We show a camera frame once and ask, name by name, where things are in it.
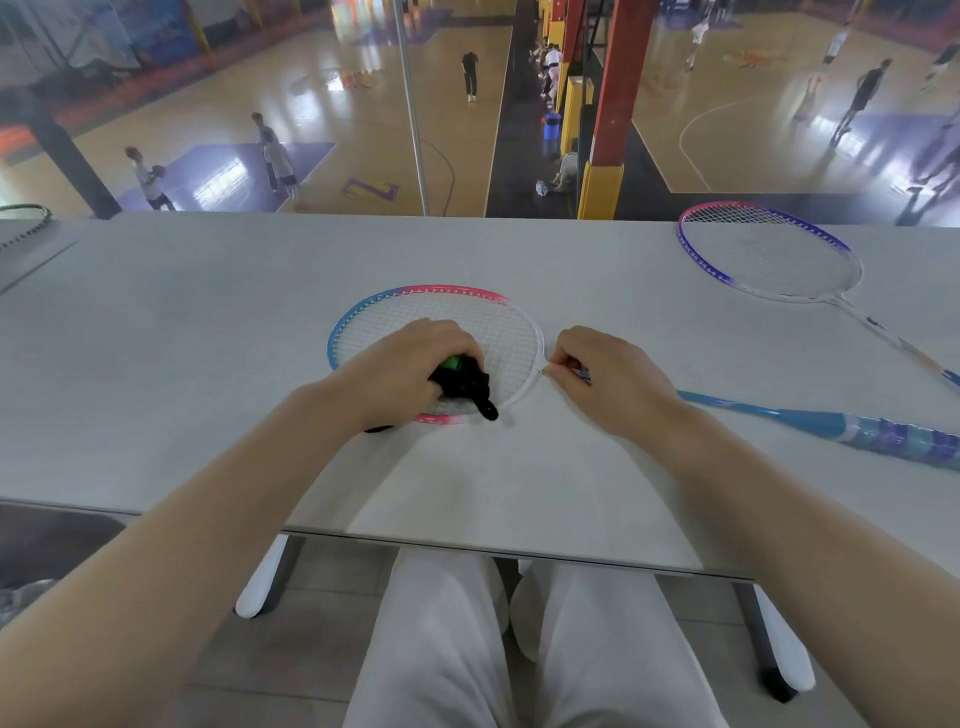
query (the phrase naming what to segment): forearm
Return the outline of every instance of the forearm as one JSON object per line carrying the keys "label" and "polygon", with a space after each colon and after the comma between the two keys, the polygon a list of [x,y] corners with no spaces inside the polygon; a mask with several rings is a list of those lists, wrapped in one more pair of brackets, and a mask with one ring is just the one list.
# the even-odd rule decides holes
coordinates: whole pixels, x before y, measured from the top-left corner
{"label": "forearm", "polygon": [[130,725],[185,676],[272,539],[357,431],[304,387],[0,632],[0,715]]}
{"label": "forearm", "polygon": [[861,714],[955,725],[960,582],[693,412],[665,464]]}

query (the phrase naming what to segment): green object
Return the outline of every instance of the green object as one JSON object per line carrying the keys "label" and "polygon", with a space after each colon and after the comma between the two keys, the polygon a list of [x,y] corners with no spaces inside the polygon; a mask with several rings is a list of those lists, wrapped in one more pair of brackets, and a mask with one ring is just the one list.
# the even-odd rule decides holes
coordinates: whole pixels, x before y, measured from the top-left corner
{"label": "green object", "polygon": [[464,366],[464,358],[461,354],[454,354],[440,362],[440,366],[444,369],[459,371],[460,368]]}

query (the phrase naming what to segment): hand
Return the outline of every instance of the hand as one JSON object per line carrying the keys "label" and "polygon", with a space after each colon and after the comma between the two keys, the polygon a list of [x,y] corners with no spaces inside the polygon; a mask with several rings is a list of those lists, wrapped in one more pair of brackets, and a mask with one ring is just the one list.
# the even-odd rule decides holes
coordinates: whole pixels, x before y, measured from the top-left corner
{"label": "hand", "polygon": [[[585,368],[590,382],[571,371]],[[593,328],[562,331],[543,372],[595,424],[658,458],[671,425],[679,425],[692,409],[643,349]]]}
{"label": "hand", "polygon": [[444,359],[465,353],[483,369],[483,352],[453,321],[420,319],[384,336],[324,381],[360,429],[403,425],[429,409],[442,390],[428,377]]}

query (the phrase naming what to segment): black shorts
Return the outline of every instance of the black shorts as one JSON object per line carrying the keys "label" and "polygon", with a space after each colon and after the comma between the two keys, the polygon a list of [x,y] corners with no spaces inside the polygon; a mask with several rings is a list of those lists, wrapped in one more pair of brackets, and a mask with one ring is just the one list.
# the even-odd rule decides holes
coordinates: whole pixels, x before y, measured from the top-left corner
{"label": "black shorts", "polygon": [[155,200],[147,200],[147,202],[153,209],[161,209],[164,205],[174,206],[174,204],[170,202],[170,198],[166,195],[160,195]]}

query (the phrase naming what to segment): badminton racket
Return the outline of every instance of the badminton racket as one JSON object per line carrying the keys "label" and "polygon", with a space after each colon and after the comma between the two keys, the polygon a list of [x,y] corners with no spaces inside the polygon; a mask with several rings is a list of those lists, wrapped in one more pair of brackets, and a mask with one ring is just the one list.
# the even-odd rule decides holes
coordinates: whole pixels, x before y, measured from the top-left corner
{"label": "badminton racket", "polygon": [[717,280],[773,301],[832,303],[960,391],[958,374],[846,298],[863,278],[863,263],[829,232],[778,210],[723,202],[687,210],[677,235],[686,253]]}
{"label": "badminton racket", "polygon": [[[527,314],[497,293],[459,285],[413,285],[364,299],[330,332],[326,356],[337,369],[371,344],[417,319],[451,319],[473,336],[490,375],[490,399],[503,410],[530,389],[544,364],[543,334]],[[468,400],[437,400],[417,416],[449,425],[481,420]]]}
{"label": "badminton racket", "polygon": [[53,213],[43,205],[0,206],[0,251],[46,228]]}
{"label": "badminton racket", "polygon": [[843,412],[808,409],[768,409],[755,404],[698,395],[677,390],[682,398],[696,404],[722,407],[733,412],[757,415],[851,448],[865,449],[903,460],[926,463],[960,471],[960,437],[917,425],[904,425]]}

